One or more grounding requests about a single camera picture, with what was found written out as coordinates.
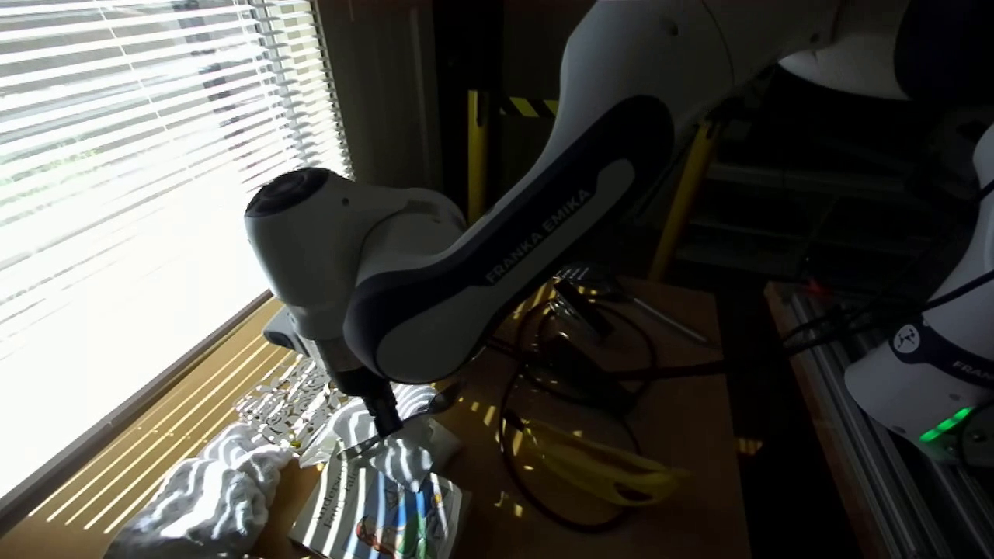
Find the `wooden table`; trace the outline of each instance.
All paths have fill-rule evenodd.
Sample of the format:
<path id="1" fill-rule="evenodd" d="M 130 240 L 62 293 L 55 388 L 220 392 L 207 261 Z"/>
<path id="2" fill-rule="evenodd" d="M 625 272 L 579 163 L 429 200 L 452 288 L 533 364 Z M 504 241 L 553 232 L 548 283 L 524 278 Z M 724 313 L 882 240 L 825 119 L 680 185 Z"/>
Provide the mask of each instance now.
<path id="1" fill-rule="evenodd" d="M 621 305 L 619 311 L 625 311 L 647 333 L 653 333 L 663 366 L 704 364 L 720 358 L 718 313 L 712 295 L 656 283 L 626 285 L 643 301 L 696 326 L 714 341 L 712 348 L 692 346 Z M 507 340 L 512 330 L 516 320 L 504 322 L 499 334 Z M 585 341 L 585 351 L 597 358 L 606 371 L 626 371 L 647 364 L 643 346 L 633 334 L 625 334 L 621 326 L 613 340 L 619 341 Z M 643 449 L 653 461 L 687 469 L 688 482 L 673 502 L 643 510 L 606 534 L 579 534 L 559 529 L 555 521 L 531 510 L 528 500 L 518 496 L 494 443 L 497 396 L 508 375 L 512 361 L 497 351 L 486 351 L 460 375 L 460 403 L 437 416 L 462 442 L 460 454 L 444 473 L 462 490 L 468 490 L 468 514 L 462 521 L 462 537 L 457 550 L 460 556 L 750 556 L 731 393 L 724 375 L 664 378 L 643 393 L 638 409 L 626 416 L 630 430 L 638 433 Z M 579 409 L 528 392 L 521 392 L 521 396 L 512 396 L 512 403 L 524 419 L 539 416 L 567 433 L 579 430 L 590 438 L 606 435 L 608 442 L 625 442 L 619 438 L 619 433 L 613 433 L 613 423 L 590 409 Z M 579 495 L 566 482 L 545 474 L 539 469 L 531 469 L 531 474 L 524 474 L 524 482 L 533 485 L 533 490 L 553 505 L 562 505 L 566 513 L 579 513 L 585 518 L 597 518 L 606 513 L 597 500 Z M 286 474 L 274 505 L 274 521 L 268 524 L 258 553 L 299 556 L 283 534 L 303 505 L 313 479 L 313 473 Z"/>

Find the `window blinds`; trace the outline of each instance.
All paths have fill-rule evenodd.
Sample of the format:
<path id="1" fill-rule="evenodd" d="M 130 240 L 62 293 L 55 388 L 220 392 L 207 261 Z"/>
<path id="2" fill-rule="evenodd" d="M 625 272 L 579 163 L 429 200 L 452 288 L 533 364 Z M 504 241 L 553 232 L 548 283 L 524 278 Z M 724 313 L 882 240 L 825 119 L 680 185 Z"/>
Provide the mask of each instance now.
<path id="1" fill-rule="evenodd" d="M 263 293 L 242 208 L 350 173 L 308 0 L 0 0 L 0 495 Z"/>

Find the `table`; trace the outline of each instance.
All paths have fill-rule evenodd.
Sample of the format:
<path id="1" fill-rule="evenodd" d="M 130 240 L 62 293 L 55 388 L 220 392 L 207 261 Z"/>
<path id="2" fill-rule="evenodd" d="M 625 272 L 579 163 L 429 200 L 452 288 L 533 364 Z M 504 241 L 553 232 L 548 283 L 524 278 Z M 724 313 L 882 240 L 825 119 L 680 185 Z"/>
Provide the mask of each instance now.
<path id="1" fill-rule="evenodd" d="M 712 295 L 658 283 L 625 283 L 643 301 L 696 326 L 714 341 L 708 348 L 692 346 L 621 305 L 619 311 L 625 311 L 625 316 L 653 334 L 663 366 L 704 364 L 720 358 L 720 333 Z M 512 330 L 516 320 L 504 322 L 499 334 L 507 340 Z M 625 348 L 625 341 L 619 341 L 608 358 L 619 371 L 643 364 L 641 346 Z M 508 375 L 508 358 L 480 351 L 460 375 L 460 403 L 437 416 L 462 442 L 460 454 L 444 473 L 462 490 L 468 490 L 468 514 L 462 521 L 457 556 L 750 556 L 735 438 L 724 375 L 664 378 L 641 396 L 638 409 L 630 414 L 630 430 L 638 433 L 643 449 L 653 461 L 687 469 L 688 482 L 673 502 L 643 510 L 606 534 L 579 534 L 559 529 L 518 496 L 494 443 L 497 396 Z M 567 433 L 581 430 L 590 435 L 608 435 L 601 419 L 566 403 L 539 403 L 528 401 L 524 393 L 518 407 L 521 416 L 538 414 Z M 283 479 L 274 518 L 258 544 L 260 556 L 299 556 L 289 547 L 286 532 L 303 505 L 313 482 L 313 473 L 289 473 Z M 576 487 L 559 485 L 555 479 L 539 479 L 538 490 L 550 496 L 550 502 L 590 514 L 600 513 L 597 502 L 585 500 Z"/>

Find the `window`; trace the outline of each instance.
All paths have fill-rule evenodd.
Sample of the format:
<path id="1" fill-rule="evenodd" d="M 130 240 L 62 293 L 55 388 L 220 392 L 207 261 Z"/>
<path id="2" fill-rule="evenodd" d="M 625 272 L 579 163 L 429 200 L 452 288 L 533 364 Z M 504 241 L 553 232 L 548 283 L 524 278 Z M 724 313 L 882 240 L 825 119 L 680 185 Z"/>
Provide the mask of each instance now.
<path id="1" fill-rule="evenodd" d="M 308 0 L 0 0 L 0 495 L 263 293 L 242 211 L 348 176 Z"/>

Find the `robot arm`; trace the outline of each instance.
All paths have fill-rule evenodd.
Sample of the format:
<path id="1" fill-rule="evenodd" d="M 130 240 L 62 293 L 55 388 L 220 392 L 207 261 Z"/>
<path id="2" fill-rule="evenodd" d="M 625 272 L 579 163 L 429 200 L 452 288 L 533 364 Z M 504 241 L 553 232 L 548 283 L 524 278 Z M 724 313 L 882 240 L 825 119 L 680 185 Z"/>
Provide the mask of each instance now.
<path id="1" fill-rule="evenodd" d="M 822 26 L 825 5 L 600 0 L 566 48 L 548 149 L 468 230 L 432 191 L 328 172 L 263 185 L 245 220 L 276 298 L 332 375 L 348 358 L 391 382 L 457 374 L 571 244 L 663 185 L 688 128 Z"/>

